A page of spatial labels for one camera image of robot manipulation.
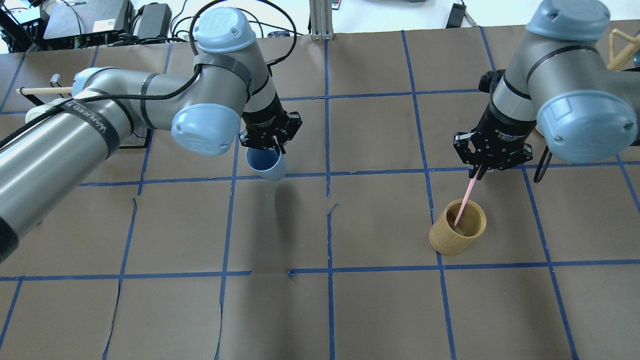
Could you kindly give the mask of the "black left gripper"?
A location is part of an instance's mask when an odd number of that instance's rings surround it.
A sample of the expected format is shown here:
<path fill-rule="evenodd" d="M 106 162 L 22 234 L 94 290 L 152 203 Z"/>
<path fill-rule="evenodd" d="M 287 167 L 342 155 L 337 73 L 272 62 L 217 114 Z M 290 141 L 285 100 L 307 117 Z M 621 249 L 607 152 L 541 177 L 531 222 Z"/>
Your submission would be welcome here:
<path fill-rule="evenodd" d="M 256 111 L 243 111 L 245 130 L 238 133 L 240 145 L 254 150 L 279 150 L 292 141 L 302 126 L 297 111 L 286 112 L 278 95 L 265 107 Z"/>

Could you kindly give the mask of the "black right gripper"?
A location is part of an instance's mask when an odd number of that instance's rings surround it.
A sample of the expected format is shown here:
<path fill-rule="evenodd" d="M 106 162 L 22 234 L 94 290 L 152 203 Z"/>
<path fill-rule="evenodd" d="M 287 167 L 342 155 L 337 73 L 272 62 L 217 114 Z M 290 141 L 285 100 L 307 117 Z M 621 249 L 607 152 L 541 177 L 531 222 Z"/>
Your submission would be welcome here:
<path fill-rule="evenodd" d="M 468 178 L 520 166 L 533 159 L 526 140 L 535 127 L 534 121 L 509 117 L 490 102 L 478 125 L 471 132 L 455 132 L 453 148 L 468 166 Z"/>

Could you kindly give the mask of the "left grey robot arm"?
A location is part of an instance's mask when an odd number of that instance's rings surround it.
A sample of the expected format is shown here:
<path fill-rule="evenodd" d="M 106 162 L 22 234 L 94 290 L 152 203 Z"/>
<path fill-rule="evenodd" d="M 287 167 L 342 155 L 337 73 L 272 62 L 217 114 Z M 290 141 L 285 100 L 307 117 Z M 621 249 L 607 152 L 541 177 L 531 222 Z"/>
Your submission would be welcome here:
<path fill-rule="evenodd" d="M 278 158 L 302 126 L 286 112 L 271 66 L 245 14 L 214 0 L 189 26 L 188 78 L 92 67 L 74 77 L 70 98 L 1 141 L 1 260 L 96 167 L 139 128 L 167 131 L 190 152 L 226 153 L 234 141 Z"/>

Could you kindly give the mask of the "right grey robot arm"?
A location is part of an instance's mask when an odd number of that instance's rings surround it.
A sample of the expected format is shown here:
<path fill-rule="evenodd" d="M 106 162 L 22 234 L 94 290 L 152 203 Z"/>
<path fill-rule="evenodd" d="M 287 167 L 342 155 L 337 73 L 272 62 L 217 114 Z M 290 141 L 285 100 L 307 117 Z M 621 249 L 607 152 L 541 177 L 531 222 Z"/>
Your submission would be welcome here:
<path fill-rule="evenodd" d="M 538 130 L 569 164 L 605 160 L 639 145 L 639 73 L 607 68 L 596 48 L 610 23 L 599 0 L 544 0 L 504 70 L 478 89 L 489 101 L 478 125 L 454 134 L 471 179 L 533 159 Z"/>

